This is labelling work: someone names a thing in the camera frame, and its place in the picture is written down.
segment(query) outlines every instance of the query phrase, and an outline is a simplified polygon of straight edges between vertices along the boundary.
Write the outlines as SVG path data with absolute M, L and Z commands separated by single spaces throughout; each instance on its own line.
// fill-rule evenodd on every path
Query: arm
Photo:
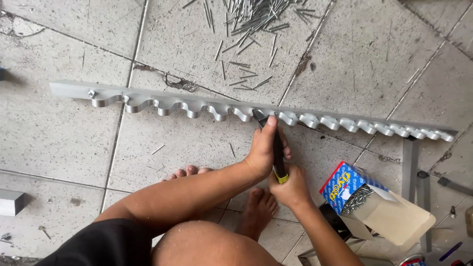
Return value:
M 149 228 L 151 234 L 157 236 L 190 220 L 256 185 L 270 174 L 276 130 L 277 119 L 272 116 L 262 130 L 255 131 L 250 153 L 242 162 L 148 186 L 110 206 L 95 222 L 128 218 Z M 290 159 L 285 140 L 283 146 L 285 157 Z
M 306 171 L 292 164 L 286 164 L 286 169 L 290 177 L 282 185 L 273 174 L 268 177 L 271 193 L 289 207 L 302 224 L 320 263 L 324 266 L 363 266 L 312 201 L 306 185 Z

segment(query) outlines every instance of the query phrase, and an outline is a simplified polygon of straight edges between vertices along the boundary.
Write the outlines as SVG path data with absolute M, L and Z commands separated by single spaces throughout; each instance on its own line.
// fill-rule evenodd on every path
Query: bare foot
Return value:
M 247 236 L 256 242 L 271 218 L 279 210 L 278 202 L 269 189 L 253 188 L 248 195 L 243 218 L 235 233 Z
M 197 175 L 197 174 L 207 173 L 207 172 L 210 172 L 210 171 L 213 171 L 213 170 L 210 169 L 210 168 L 205 168 L 205 167 L 201 168 L 201 169 L 198 169 L 194 165 L 188 165 L 188 166 L 185 167 L 185 170 L 178 169 L 174 174 L 170 174 L 167 177 L 167 179 L 171 180 L 171 179 L 176 179 L 176 178 L 180 178 L 180 177 L 193 176 L 193 175 Z

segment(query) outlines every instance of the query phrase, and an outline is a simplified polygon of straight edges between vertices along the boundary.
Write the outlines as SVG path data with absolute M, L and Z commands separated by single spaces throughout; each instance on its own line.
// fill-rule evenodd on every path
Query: pile of nails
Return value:
M 368 196 L 373 192 L 373 189 L 368 187 L 366 184 L 363 184 L 355 192 L 353 192 L 348 201 L 345 202 L 342 212 L 351 214 L 351 212 L 363 206 L 363 204 L 368 199 Z

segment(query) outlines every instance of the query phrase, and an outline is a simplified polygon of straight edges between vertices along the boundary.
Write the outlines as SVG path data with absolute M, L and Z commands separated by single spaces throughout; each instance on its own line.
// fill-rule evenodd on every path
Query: tiled floor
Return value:
M 236 116 L 225 122 L 209 114 L 192 120 L 182 112 L 161 117 L 153 108 L 122 114 L 119 104 L 94 108 L 86 100 L 56 98 L 48 85 L 69 79 L 190 94 L 167 87 L 161 72 L 135 68 L 144 64 L 196 82 L 201 88 L 194 94 L 200 96 L 454 127 L 460 131 L 454 143 L 421 143 L 419 168 L 432 174 L 436 229 L 447 229 L 434 230 L 439 237 L 428 262 L 437 265 L 438 255 L 461 240 L 452 258 L 473 258 L 463 219 L 473 198 L 437 184 L 445 176 L 473 187 L 472 0 L 339 0 L 322 24 L 318 18 L 304 24 L 286 12 L 280 20 L 291 27 L 279 31 L 271 67 L 273 35 L 265 32 L 254 36 L 261 46 L 240 55 L 241 48 L 232 49 L 215 61 L 221 40 L 227 48 L 239 38 L 226 37 L 223 2 L 209 1 L 215 33 L 206 26 L 202 1 L 182 9 L 186 2 L 0 0 L 0 66 L 14 77 L 0 82 L 0 188 L 27 192 L 31 200 L 16 217 L 0 219 L 0 234 L 10 232 L 14 243 L 0 242 L 0 253 L 44 257 L 101 210 L 177 168 L 220 168 L 244 158 L 255 124 Z M 330 3 L 307 0 L 306 6 L 322 16 Z M 317 29 L 315 39 L 306 41 Z M 228 85 L 241 72 L 228 61 L 252 65 L 259 76 L 248 79 L 250 84 L 273 78 L 257 91 L 234 90 Z M 307 169 L 316 203 L 324 202 L 318 190 L 340 160 L 368 169 L 400 193 L 400 137 L 284 128 L 294 162 Z M 246 193 L 238 195 L 203 218 L 233 229 L 245 198 Z M 448 216 L 451 206 L 457 207 L 456 219 Z M 300 265 L 297 255 L 311 249 L 283 206 L 260 243 L 287 266 Z M 382 238 L 351 247 L 360 256 L 393 262 L 407 254 Z M 419 251 L 416 245 L 410 253 Z M 311 263 L 318 265 L 316 257 Z

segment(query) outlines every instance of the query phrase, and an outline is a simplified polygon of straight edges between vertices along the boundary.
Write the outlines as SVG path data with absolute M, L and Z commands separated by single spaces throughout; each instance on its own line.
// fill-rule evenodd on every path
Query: cardboard box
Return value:
M 351 214 L 342 213 L 349 197 L 365 183 L 375 192 Z M 368 226 L 402 251 L 410 249 L 435 224 L 431 213 L 389 191 L 366 170 L 343 161 L 320 193 L 355 237 L 372 240 Z

